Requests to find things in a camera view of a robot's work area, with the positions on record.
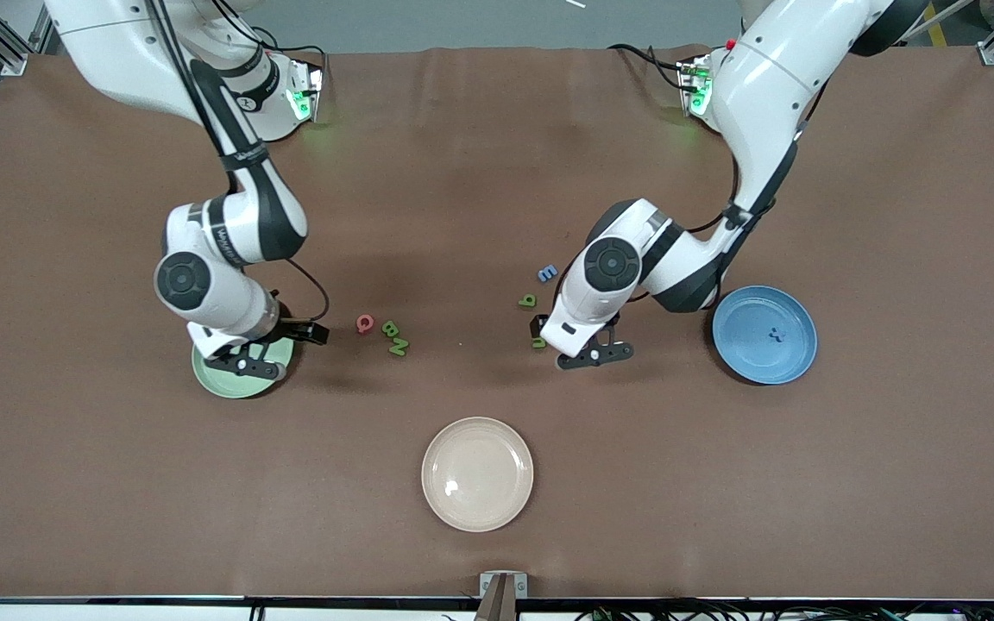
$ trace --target green plate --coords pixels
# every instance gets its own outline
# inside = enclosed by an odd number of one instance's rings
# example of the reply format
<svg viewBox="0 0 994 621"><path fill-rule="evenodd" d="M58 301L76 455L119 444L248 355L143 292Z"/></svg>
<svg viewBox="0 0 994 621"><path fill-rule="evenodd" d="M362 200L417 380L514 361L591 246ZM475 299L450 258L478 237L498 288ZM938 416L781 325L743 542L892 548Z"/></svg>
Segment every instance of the green plate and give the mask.
<svg viewBox="0 0 994 621"><path fill-rule="evenodd" d="M205 365L205 358L202 358L197 347L191 345L190 350L190 365L194 368L194 377L198 378L198 383L204 386L205 390L209 390L218 397L254 397L275 384L269 379L237 376L229 371L210 369ZM252 356L259 358L261 351L263 351L263 346L253 343ZM284 338L267 346L266 359L268 361L279 362L281 365L287 366L291 358L293 358L293 341L291 339Z"/></svg>

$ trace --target brown tabletop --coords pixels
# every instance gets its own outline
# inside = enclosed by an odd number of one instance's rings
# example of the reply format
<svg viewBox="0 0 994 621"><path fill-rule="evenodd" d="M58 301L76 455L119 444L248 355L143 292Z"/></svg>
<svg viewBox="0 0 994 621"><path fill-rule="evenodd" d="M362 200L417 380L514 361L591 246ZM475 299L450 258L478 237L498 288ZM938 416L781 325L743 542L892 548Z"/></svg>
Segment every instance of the brown tabletop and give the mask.
<svg viewBox="0 0 994 621"><path fill-rule="evenodd" d="M971 48L833 79L728 278L815 318L815 366L774 388L650 299L620 322L631 361L560 373L530 347L517 300L549 302L536 271L608 205L694 227L727 200L726 147L640 60L337 56L323 119L272 153L336 331L226 401L151 291L167 212L225 187L204 131L67 59L3 81L0 596L455 594L512 568L547 597L994 598L994 67ZM320 305L285 264L251 274ZM357 335L362 313L407 357ZM469 416L535 459L494 533L421 494L427 443Z"/></svg>

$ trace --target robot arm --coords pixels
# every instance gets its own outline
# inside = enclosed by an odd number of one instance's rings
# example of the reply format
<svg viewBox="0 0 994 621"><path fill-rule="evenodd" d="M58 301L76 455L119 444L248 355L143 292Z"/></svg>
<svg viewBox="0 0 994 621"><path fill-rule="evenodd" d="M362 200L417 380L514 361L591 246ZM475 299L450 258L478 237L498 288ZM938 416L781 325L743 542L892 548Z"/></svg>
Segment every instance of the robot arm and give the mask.
<svg viewBox="0 0 994 621"><path fill-rule="evenodd" d="M887 38L891 40L884 47L890 46L924 4L774 0L731 50L719 48L695 66L684 67L695 87L695 93L685 97L686 109L722 133L737 162L737 192L706 241L645 199L613 205L573 260L540 335L564 356L576 357L597 331L614 322L638 285L671 313L691 313L712 304L735 253L772 207L792 166L808 102L852 48L862 40L875 47ZM634 278L627 270L630 263L625 263L620 282L610 282L613 288L602 286L605 280L597 278L597 272L614 268L610 260L600 263L595 249L603 244L624 251L634 248L639 265Z"/></svg>
<svg viewBox="0 0 994 621"><path fill-rule="evenodd" d="M165 4L48 0L47 8L87 82L119 102L201 122L226 172L240 182L241 191L171 211L165 256L155 268L155 291L188 322L202 356L226 359L234 346L283 337L326 341L327 330L312 321L285 321L285 308L242 270L299 251L305 213L218 71L197 59L183 66L188 54ZM293 117L289 106L284 111ZM277 365L259 368L266 379L285 373Z"/></svg>

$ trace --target white plate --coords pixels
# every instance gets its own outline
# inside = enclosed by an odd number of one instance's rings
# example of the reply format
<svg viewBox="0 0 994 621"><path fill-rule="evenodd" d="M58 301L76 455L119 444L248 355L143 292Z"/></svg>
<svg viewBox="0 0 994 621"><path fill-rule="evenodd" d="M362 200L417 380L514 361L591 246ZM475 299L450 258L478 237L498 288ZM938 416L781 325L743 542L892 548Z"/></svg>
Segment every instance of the white plate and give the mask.
<svg viewBox="0 0 994 621"><path fill-rule="evenodd" d="M513 521L532 495L535 467L524 439L486 417L455 421L431 440L421 484L431 510L467 533Z"/></svg>

